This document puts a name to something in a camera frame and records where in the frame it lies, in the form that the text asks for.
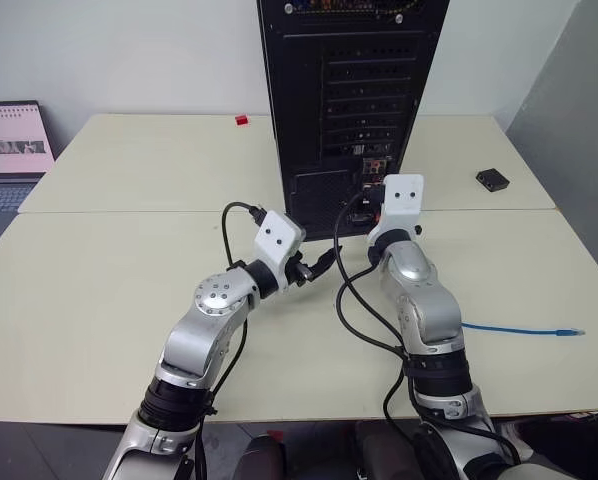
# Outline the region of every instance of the computer tower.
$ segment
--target computer tower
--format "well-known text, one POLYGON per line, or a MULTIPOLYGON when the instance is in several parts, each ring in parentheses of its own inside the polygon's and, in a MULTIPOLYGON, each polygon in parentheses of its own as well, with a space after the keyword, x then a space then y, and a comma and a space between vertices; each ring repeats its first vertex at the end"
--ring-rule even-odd
MULTIPOLYGON (((257 0, 286 212, 307 240, 399 172, 448 1, 257 0)), ((340 233, 376 215, 360 206, 340 233)))

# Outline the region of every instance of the laptop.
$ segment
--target laptop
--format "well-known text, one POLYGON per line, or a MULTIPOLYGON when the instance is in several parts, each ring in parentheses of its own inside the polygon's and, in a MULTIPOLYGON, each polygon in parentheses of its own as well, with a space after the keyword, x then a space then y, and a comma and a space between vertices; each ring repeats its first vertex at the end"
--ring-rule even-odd
POLYGON ((39 104, 0 102, 0 236, 53 164, 39 104))

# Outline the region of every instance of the white table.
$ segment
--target white table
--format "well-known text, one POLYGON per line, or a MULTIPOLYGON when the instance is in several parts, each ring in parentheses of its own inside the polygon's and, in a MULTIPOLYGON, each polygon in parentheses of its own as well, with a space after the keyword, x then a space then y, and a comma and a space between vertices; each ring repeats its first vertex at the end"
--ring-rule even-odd
MULTIPOLYGON (((255 226, 244 214, 230 221, 235 253, 249 259, 255 226)), ((561 214, 434 211, 421 224, 421 244, 466 321, 588 332, 466 331, 472 378, 491 414, 598 409, 598 267, 561 214)), ((216 213, 20 215, 0 241, 0 420, 126 422, 197 282, 224 266, 220 235, 216 213)), ((344 244, 351 271, 366 264, 362 238, 344 244)), ((303 250, 315 259, 328 246, 303 250)), ((251 315, 213 420, 381 416, 397 364, 338 323, 339 283, 333 269, 251 315)), ((360 289, 390 315, 376 276, 360 289)), ((388 340, 354 302, 345 311, 388 340)), ((413 415, 404 391, 393 410, 413 415)))
MULTIPOLYGON (((96 115, 20 212, 220 211, 234 200, 283 210, 270 117, 96 115)), ((426 178, 424 210, 544 209, 554 203, 492 117, 419 117, 402 164, 426 178), (490 193, 478 171, 510 180, 490 193)))

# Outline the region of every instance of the laptop screen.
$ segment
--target laptop screen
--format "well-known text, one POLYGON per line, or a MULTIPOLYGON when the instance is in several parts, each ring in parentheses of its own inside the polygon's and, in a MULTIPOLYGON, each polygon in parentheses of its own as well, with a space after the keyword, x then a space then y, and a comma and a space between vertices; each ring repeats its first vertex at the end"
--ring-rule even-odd
POLYGON ((38 103, 0 102, 0 174, 45 173, 53 163, 38 103))

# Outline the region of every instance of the rear panel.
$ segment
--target rear panel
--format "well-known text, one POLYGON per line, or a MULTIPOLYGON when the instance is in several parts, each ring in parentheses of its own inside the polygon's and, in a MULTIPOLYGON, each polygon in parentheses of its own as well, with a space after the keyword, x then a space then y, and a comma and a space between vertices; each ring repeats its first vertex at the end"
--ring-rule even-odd
MULTIPOLYGON (((258 0, 286 210, 332 236, 364 184, 397 173, 448 0, 258 0)), ((341 233, 364 234, 363 207, 341 233)))

